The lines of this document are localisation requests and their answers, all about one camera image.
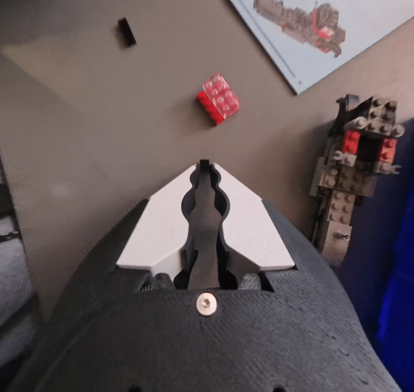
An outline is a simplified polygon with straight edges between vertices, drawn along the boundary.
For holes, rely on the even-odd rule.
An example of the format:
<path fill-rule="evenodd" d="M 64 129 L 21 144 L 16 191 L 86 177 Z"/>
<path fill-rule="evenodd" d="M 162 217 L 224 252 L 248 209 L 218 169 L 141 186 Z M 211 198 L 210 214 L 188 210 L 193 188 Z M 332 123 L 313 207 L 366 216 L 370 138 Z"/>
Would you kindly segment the red and clear brick block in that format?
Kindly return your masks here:
<path fill-rule="evenodd" d="M 239 98 L 220 73 L 215 73 L 203 83 L 196 100 L 216 126 L 235 115 L 241 106 Z"/>

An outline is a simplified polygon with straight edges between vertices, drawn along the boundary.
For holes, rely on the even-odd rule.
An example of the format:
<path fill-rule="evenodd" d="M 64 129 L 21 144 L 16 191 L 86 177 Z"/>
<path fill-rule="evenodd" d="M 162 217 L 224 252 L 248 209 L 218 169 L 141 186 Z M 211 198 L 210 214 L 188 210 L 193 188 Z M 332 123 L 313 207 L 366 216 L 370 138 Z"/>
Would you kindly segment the grey desk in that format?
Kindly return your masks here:
<path fill-rule="evenodd" d="M 218 126 L 196 100 L 215 73 L 241 102 Z M 346 93 L 413 117 L 413 20 L 295 96 L 227 0 L 1 0 L 1 153 L 43 315 L 124 215 L 201 158 L 309 234 Z"/>

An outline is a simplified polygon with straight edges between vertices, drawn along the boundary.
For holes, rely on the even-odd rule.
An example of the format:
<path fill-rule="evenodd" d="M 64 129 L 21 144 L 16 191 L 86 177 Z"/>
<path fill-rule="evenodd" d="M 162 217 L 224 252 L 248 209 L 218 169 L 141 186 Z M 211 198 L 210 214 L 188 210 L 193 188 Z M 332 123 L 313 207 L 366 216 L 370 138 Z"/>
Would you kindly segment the dark grey toy brick model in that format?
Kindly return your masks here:
<path fill-rule="evenodd" d="M 351 216 L 374 195 L 378 177 L 399 174 L 394 165 L 405 127 L 396 121 L 397 101 L 373 96 L 360 102 L 347 94 L 318 158 L 310 195 L 318 202 L 311 242 L 332 267 L 339 267 L 351 240 Z"/>

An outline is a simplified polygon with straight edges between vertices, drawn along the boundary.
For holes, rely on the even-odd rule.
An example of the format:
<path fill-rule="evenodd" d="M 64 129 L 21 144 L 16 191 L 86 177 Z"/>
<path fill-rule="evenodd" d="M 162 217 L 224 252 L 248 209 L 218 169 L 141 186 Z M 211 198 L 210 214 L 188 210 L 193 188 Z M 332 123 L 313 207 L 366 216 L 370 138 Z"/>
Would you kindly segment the large blue plastic bin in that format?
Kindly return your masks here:
<path fill-rule="evenodd" d="M 383 296 L 377 339 L 379 356 L 402 391 L 414 390 L 414 180 L 413 120 L 408 161 L 409 181 L 394 245 L 394 265 Z"/>

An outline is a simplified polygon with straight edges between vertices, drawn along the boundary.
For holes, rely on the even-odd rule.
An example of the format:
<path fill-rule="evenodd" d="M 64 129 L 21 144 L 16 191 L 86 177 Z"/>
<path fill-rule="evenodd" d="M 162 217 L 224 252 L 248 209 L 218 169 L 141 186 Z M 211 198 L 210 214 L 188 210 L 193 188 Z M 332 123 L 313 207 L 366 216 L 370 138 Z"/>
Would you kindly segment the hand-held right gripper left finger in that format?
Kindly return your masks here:
<path fill-rule="evenodd" d="M 154 193 L 130 235 L 116 265 L 166 274 L 178 289 L 187 289 L 198 256 L 189 215 L 196 205 L 201 166 L 191 165 Z"/>

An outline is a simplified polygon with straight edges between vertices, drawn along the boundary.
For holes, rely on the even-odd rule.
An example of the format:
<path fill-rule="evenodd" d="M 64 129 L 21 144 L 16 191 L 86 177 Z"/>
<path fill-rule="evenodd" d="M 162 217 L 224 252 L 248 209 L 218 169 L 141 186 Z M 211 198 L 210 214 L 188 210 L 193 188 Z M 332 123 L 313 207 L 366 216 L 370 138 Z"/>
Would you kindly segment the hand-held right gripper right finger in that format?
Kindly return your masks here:
<path fill-rule="evenodd" d="M 220 288 L 237 289 L 248 274 L 294 269 L 262 198 L 217 163 L 210 165 L 210 182 L 221 215 L 216 242 Z"/>

